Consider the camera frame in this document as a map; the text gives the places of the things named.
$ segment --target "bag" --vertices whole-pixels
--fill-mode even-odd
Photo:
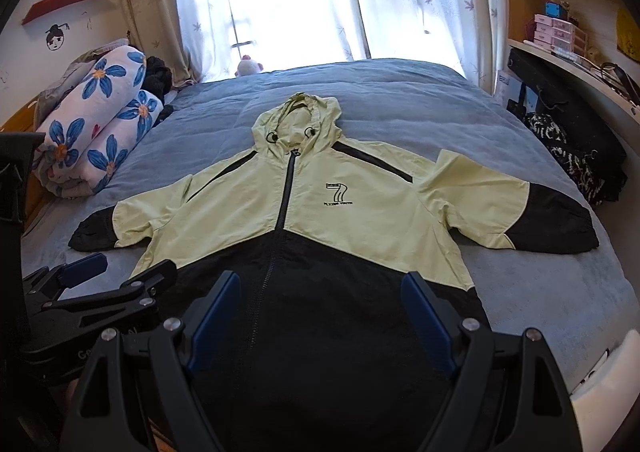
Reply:
[[[603,193],[605,181],[594,174],[583,154],[567,145],[562,129],[550,115],[529,113],[522,122],[545,144],[547,151],[591,205],[599,205],[606,199]]]
[[[602,176],[620,172],[626,152],[609,126],[556,72],[533,54],[513,48],[509,68],[538,93],[537,113],[559,124],[567,143],[588,155],[590,167]]]

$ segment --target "black cuff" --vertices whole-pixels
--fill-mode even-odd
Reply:
[[[94,212],[82,221],[69,240],[69,246],[78,252],[99,252],[115,247],[118,237],[113,230],[115,206]]]
[[[537,183],[530,184],[527,206],[506,235],[516,250],[529,252],[579,254],[599,245],[589,210]]]

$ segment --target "bed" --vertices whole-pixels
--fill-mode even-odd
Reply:
[[[140,142],[103,191],[85,199],[56,199],[41,210],[23,238],[24,274],[82,257],[67,242],[92,212],[249,148],[258,114],[298,91],[335,96],[342,108],[338,125],[350,138],[381,140],[434,160],[440,149],[450,149],[586,205],[533,134],[453,70],[398,59],[327,64],[197,84],[180,92],[172,103],[175,112]],[[600,247],[579,255],[489,250],[454,235],[494,331],[541,329],[569,390],[607,349],[622,344],[640,315],[609,238],[592,216]],[[65,296],[117,288],[143,251],[107,252],[107,272]]]

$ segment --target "blue gripper pad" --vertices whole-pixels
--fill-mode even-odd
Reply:
[[[223,272],[207,296],[197,299],[197,306],[189,320],[185,321],[183,332],[185,367],[192,374],[210,368],[218,344],[236,312],[240,296],[238,274]]]
[[[107,270],[104,254],[92,254],[65,265],[60,271],[58,282],[65,288],[74,288]]]
[[[400,298],[431,366],[449,379],[455,376],[460,316],[449,302],[435,296],[417,272],[402,278]]]

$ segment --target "wooden headboard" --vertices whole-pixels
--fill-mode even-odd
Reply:
[[[0,127],[0,132],[33,131],[33,108],[35,105],[36,99],[29,101]],[[53,194],[46,190],[31,174],[27,183],[27,198],[24,207],[27,216],[25,228],[33,223],[38,213],[53,198]]]

